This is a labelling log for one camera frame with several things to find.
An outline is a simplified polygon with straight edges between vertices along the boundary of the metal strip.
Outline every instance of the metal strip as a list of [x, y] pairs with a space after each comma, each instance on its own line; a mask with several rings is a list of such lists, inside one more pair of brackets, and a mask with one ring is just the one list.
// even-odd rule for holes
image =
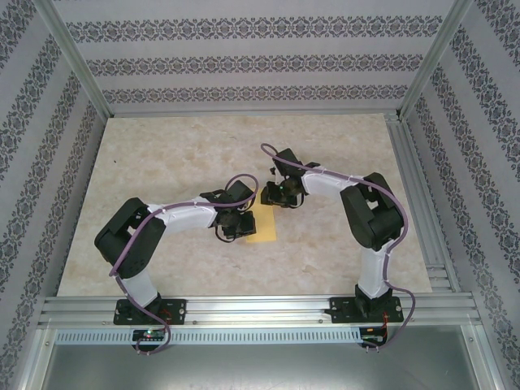
[[408, 91], [406, 91], [401, 107], [399, 107], [398, 110], [400, 111], [400, 119], [407, 118], [411, 110], [414, 108], [415, 102], [423, 91], [424, 85], [426, 85], [430, 75], [435, 69], [437, 63], [440, 61], [444, 50], [448, 47], [453, 34], [457, 30], [458, 25], [462, 22], [462, 18], [464, 18], [471, 3], [471, 0], [455, 0], [453, 3], [451, 9], [444, 18], [444, 22], [440, 26], [439, 32], [435, 36], [428, 53], [424, 56], [424, 60], [422, 61], [412, 84], [408, 88]]
[[118, 113], [114, 118], [164, 118], [176, 116], [262, 116], [262, 115], [360, 115], [360, 114], [390, 114], [395, 108], [350, 108], [330, 110], [190, 110], [167, 112], [130, 112]]
[[40, 390], [43, 387], [55, 337], [56, 331], [54, 329], [36, 330], [28, 360], [24, 364], [19, 389]]
[[461, 326], [473, 372], [482, 390], [504, 390], [504, 382], [482, 325]]
[[461, 288], [406, 123], [397, 120], [396, 115], [385, 115], [385, 119], [425, 263], [427, 267], [434, 264], [444, 266], [450, 284], [446, 287], [460, 292]]
[[92, 72], [87, 66], [87, 63], [81, 56], [76, 43], [74, 43], [67, 26], [60, 18], [52, 0], [35, 0], [34, 6], [52, 33], [54, 39], [58, 42], [59, 48], [83, 85], [94, 107], [96, 107], [96, 111], [101, 116], [103, 122], [106, 123], [106, 121], [113, 116], [111, 108], [106, 102], [98, 83], [92, 76]]
[[[56, 345], [132, 345], [132, 329], [67, 329], [59, 330]], [[301, 328], [176, 328], [171, 345], [272, 345], [359, 343], [358, 327]], [[160, 345], [160, 341], [141, 342]]]
[[[404, 314], [411, 307], [408, 296], [399, 295]], [[207, 328], [337, 327], [323, 311], [332, 296], [306, 297], [183, 297], [188, 301], [185, 325]], [[466, 292], [417, 294], [417, 307], [409, 325], [462, 325], [479, 323], [473, 295]], [[84, 329], [116, 327], [113, 323], [118, 297], [47, 298], [39, 328]]]

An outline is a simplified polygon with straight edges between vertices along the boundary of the enclosure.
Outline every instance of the enclosure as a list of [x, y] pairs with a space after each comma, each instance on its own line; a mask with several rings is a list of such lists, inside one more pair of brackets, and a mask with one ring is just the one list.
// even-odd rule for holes
[[[519, 0], [0, 9], [0, 388], [520, 388]], [[340, 205], [308, 197], [274, 211], [272, 242], [162, 240], [150, 274], [184, 324], [137, 356], [93, 238], [130, 197], [263, 186], [262, 142], [387, 178], [412, 321], [380, 353], [332, 322], [358, 246]]]

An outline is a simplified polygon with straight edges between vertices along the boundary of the wire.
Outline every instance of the wire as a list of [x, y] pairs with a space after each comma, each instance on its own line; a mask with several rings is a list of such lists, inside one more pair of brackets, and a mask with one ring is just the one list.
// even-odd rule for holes
[[[254, 191], [248, 198], [244, 199], [243, 201], [237, 201], [235, 203], [226, 203], [226, 207], [242, 206], [245, 203], [253, 200], [257, 196], [257, 192], [258, 192], [258, 189], [260, 187], [260, 184], [258, 183], [257, 178], [254, 177], [253, 175], [250, 175], [249, 173], [240, 173], [239, 175], [233, 176], [227, 182], [226, 185], [229, 185], [231, 182], [233, 182], [234, 180], [236, 180], [238, 178], [241, 178], [241, 177], [249, 177], [250, 179], [252, 179], [254, 181], [254, 185], [255, 185]], [[145, 309], [143, 306], [141, 306], [141, 305], [139, 305], [139, 303], [137, 303], [137, 301], [130, 295], [130, 293], [128, 292], [126, 287], [124, 287], [123, 281], [119, 277], [119, 274], [117, 273], [117, 270], [119, 269], [119, 267], [123, 263], [124, 259], [127, 257], [128, 251], [132, 248], [132, 245], [136, 241], [137, 236], [139, 236], [139, 234], [142, 232], [142, 230], [145, 227], [145, 225], [155, 215], [159, 215], [161, 213], [164, 213], [165, 211], [168, 211], [168, 210], [171, 210], [171, 209], [175, 209], [176, 207], [196, 206], [197, 204], [202, 204], [204, 206], [209, 206], [209, 207], [222, 207], [222, 203], [209, 203], [209, 202], [205, 202], [205, 201], [204, 202], [183, 201], [181, 203], [174, 203], [172, 205], [164, 206], [162, 209], [158, 209], [158, 210], [150, 213], [149, 215], [146, 216], [145, 219], [143, 219], [141, 224], [137, 227], [136, 231], [132, 234], [132, 237], [130, 237], [130, 240], [128, 241], [128, 243], [124, 247], [123, 252], [121, 252], [121, 254], [119, 255], [117, 261], [115, 262], [114, 266], [112, 267], [112, 269], [110, 270], [110, 272], [108, 274], [110, 277], [115, 278], [116, 283], [119, 285], [119, 287], [123, 291], [125, 297], [128, 299], [128, 301], [130, 303], [132, 303], [140, 312], [148, 315], [149, 317], [151, 317], [152, 319], [154, 319], [155, 321], [157, 321], [158, 323], [163, 325], [164, 329], [167, 331], [167, 340], [166, 340], [166, 342], [164, 344], [159, 345], [153, 351], [142, 351], [142, 350], [140, 350], [139, 349], [139, 344], [141, 342], [141, 339], [139, 339], [137, 341], [137, 343], [136, 343], [136, 351], [140, 355], [149, 356], [149, 355], [153, 355], [153, 354], [156, 354], [156, 353], [159, 353], [159, 352], [163, 351], [170, 344], [170, 341], [171, 341], [171, 329], [170, 329], [170, 326], [166, 323], [166, 321], [164, 321], [162, 318], [158, 317], [157, 315], [149, 312], [147, 309]]]
[[[267, 148], [274, 151], [275, 154], [273, 154], [272, 152], [267, 150]], [[350, 180], [350, 181], [353, 181], [354, 183], [364, 184], [368, 187], [372, 187], [373, 189], [378, 190], [383, 195], [386, 195], [387, 197], [389, 197], [390, 200], [396, 205], [397, 209], [399, 210], [399, 212], [401, 213], [401, 215], [403, 217], [403, 230], [402, 230], [401, 235], [387, 247], [387, 250], [384, 254], [383, 281], [389, 288], [396, 290], [396, 291], [400, 291], [402, 293], [407, 293], [412, 300], [412, 306], [409, 309], [409, 313], [408, 313], [408, 316], [406, 316], [405, 321], [402, 323], [401, 327], [396, 331], [396, 334], [392, 337], [392, 339], [390, 339], [386, 344], [382, 345], [381, 347], [374, 346], [371, 350], [379, 352], [380, 350], [387, 348], [402, 333], [402, 331], [405, 329], [406, 325], [408, 325], [408, 322], [412, 319], [412, 315], [414, 314], [414, 311], [415, 311], [415, 301], [416, 301], [415, 295], [410, 290], [408, 290], [406, 288], [394, 286], [393, 284], [391, 284], [388, 281], [388, 264], [390, 263], [390, 253], [396, 246], [398, 246], [405, 239], [406, 234], [408, 233], [409, 223], [408, 223], [408, 216], [406, 215], [405, 207], [403, 207], [403, 205], [399, 202], [399, 200], [394, 196], [393, 193], [391, 193], [387, 189], [385, 189], [375, 183], [371, 183], [370, 181], [366, 181], [364, 179], [359, 179], [354, 176], [344, 175], [342, 173], [328, 171], [328, 170], [322, 169], [322, 168], [318, 169], [318, 168], [306, 167], [305, 165], [301, 165], [296, 162], [288, 161], [284, 158], [280, 158], [280, 157], [276, 156], [278, 154], [278, 151], [276, 150], [276, 148], [265, 142], [260, 145], [260, 149], [262, 150], [262, 152], [264, 152], [265, 154], [267, 154], [269, 157], [273, 158], [274, 160], [280, 161], [281, 163], [284, 163], [284, 164], [288, 164], [292, 167], [301, 168], [305, 171], [311, 171], [311, 172], [315, 172], [315, 173], [321, 173], [324, 175], [330, 175], [330, 176], [338, 177], [340, 179]]]

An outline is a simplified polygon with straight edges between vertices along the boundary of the metal extrusion bar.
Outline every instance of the metal extrusion bar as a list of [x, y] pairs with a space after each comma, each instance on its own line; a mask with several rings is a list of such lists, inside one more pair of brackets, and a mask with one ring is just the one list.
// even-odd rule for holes
[[385, 121], [415, 227], [418, 230], [419, 244], [427, 268], [441, 265], [448, 276], [449, 286], [434, 285], [433, 283], [431, 286], [434, 291], [436, 287], [450, 287], [452, 291], [460, 292], [461, 288], [440, 229], [435, 207], [427, 190], [423, 171], [414, 152], [408, 128], [405, 123], [398, 120], [396, 115], [385, 115]]
[[[411, 300], [406, 295], [396, 295], [401, 299], [403, 313], [406, 316]], [[332, 324], [331, 317], [323, 313], [325, 309], [329, 309], [330, 297], [333, 296], [183, 297], [188, 302], [185, 325], [181, 327], [337, 327]], [[479, 312], [470, 292], [420, 293], [416, 294], [416, 297], [417, 307], [410, 326], [480, 323]], [[117, 327], [112, 321], [118, 299], [49, 297], [45, 300], [38, 327]]]

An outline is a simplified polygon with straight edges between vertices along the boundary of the metal floor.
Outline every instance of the metal floor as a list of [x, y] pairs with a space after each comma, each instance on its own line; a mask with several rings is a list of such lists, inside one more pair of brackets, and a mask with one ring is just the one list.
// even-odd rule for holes
[[460, 327], [411, 327], [389, 349], [356, 344], [177, 345], [138, 356], [130, 346], [57, 345], [44, 389], [479, 388]]

